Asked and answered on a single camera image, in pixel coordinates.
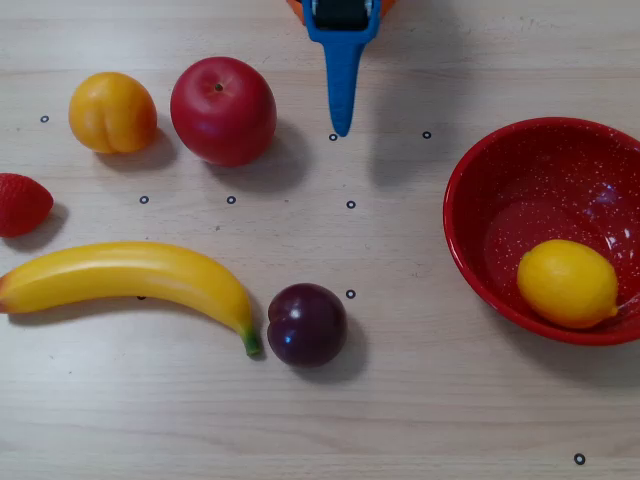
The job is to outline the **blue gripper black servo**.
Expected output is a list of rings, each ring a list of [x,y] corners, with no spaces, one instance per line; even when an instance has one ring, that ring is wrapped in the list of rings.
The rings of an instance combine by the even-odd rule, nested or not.
[[[303,2],[309,37],[324,49],[330,117],[335,133],[341,137],[351,126],[360,59],[378,33],[382,10],[381,1]]]

